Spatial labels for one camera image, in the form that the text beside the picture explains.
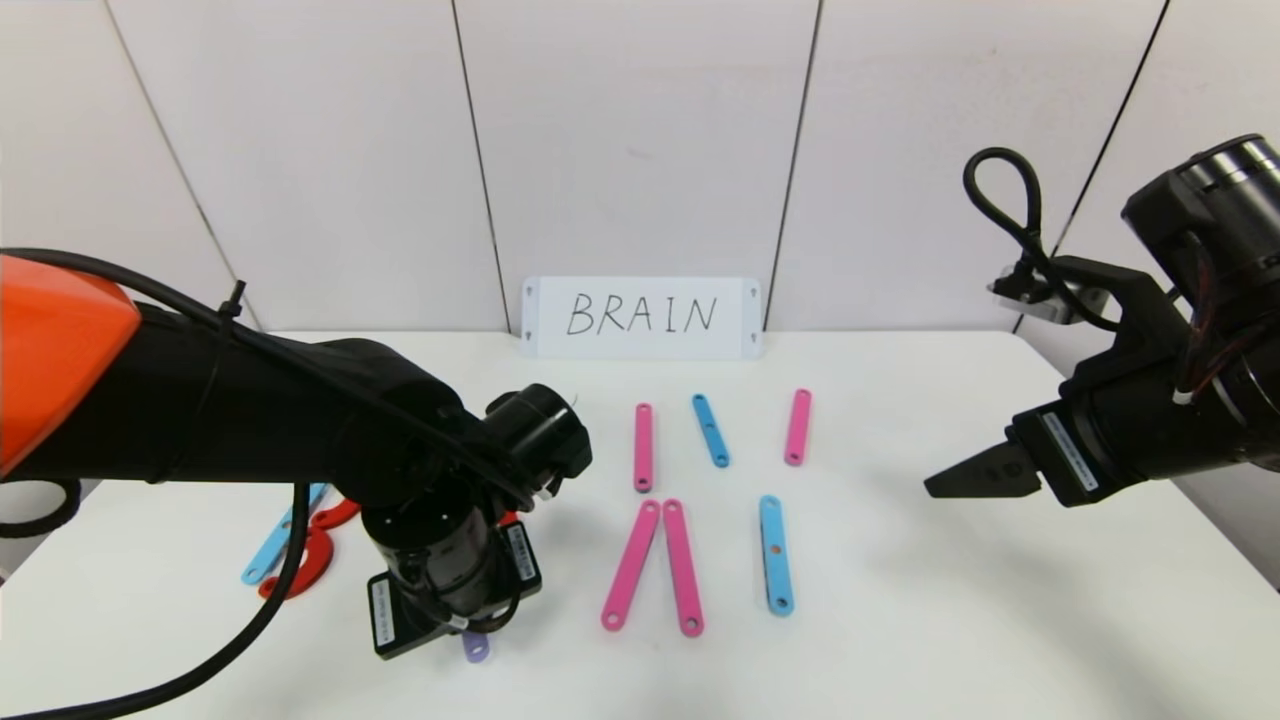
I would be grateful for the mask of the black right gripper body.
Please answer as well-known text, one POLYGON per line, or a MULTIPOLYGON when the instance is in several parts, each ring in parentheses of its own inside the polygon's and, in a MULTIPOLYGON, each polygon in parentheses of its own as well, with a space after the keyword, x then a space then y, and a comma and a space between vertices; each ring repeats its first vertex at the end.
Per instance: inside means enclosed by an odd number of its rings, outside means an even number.
POLYGON ((1057 400, 1018 414, 1010 438, 1066 507, 1242 462, 1244 424, 1221 398, 1175 404, 1170 372, 1148 366, 1107 380, 1073 377, 1057 400))

